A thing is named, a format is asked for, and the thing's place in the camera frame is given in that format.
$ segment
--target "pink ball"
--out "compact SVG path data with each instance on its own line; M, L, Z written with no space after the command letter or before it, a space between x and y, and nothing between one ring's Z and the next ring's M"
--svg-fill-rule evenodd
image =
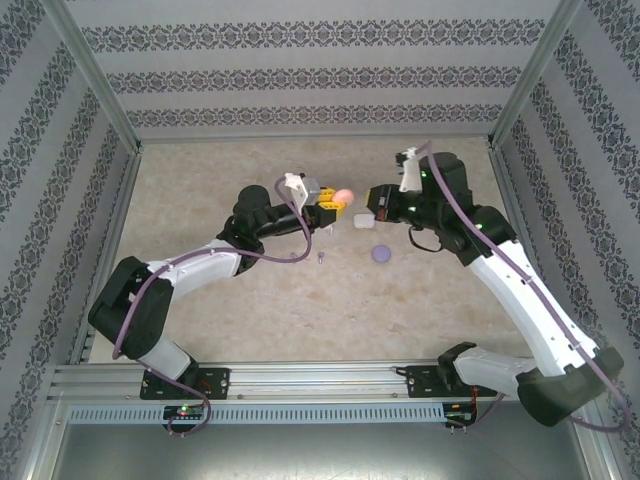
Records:
M351 205L355 200L355 195L348 188L343 188L342 190L338 190L331 197L332 202L346 203L347 205Z

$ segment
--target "patterned wallpaper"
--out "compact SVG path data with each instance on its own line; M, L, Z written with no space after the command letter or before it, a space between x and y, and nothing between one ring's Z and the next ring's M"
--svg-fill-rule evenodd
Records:
M487 134L557 2L68 5L145 140Z
M619 387L634 417L618 437L623 478L640 478L638 32L633 1L585 1L501 145L543 279L625 359Z
M68 362L127 152L36 0L0 6L0 479Z

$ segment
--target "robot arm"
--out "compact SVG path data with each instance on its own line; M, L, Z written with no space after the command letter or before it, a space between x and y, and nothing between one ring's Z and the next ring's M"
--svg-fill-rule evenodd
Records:
M428 157L419 160L418 154L419 150L412 148L396 156L403 170L402 183L372 188L367 207L378 221L433 230L443 249L455 254L498 298L533 354L533 358L510 357L463 342L438 358L442 380L449 387L461 383L480 385L519 398L538 422L555 425L605 388L579 354L578 347L609 378L617 376L622 369L622 358L614 348L599 350L569 318L531 268L515 232L502 214L493 207L473 204L462 161L452 153L434 155L442 178L463 212L528 274L528 282L535 282L542 290L561 322L573 334L574 343L567 339L528 282L493 254L460 220L434 178Z
M91 308L89 323L116 345L136 302L121 353L171 380L192 386L197 362L162 335L171 301L207 283L246 272L264 254L263 238L300 231L301 219L311 234L331 225L346 206L331 201L333 190L321 189L304 175L287 174L284 184L291 191L295 212L286 203L272 206L267 190L251 185L238 195L222 232L205 246L160 261L123 259ZM148 281L146 291L138 295Z

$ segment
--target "purple disc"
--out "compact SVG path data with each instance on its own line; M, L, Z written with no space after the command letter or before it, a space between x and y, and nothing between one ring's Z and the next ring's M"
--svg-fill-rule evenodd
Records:
M371 257L376 263L387 263L391 260L391 249L386 245L377 245L371 250Z

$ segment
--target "beige floor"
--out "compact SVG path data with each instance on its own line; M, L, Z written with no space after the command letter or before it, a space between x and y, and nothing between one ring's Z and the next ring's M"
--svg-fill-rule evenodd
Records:
M258 262L249 272L176 300L165 333L200 361L303 361L435 358L463 340L501 353L528 355L515 326L489 290L446 252L413 248L404 225L356 230L367 189L397 183L394 154L415 139L346 139L155 145L145 149L118 259L147 261L200 247L220 231L239 190L272 190L284 172L305 172L325 186L351 188L355 205L317 232L309 259ZM481 138L441 139L436 151L464 160L476 203L503 209ZM429 232L417 240L436 247ZM303 250L301 233L271 238L267 253ZM371 249L391 247L375 264ZM316 254L325 252L322 265ZM96 339L92 362L109 362Z

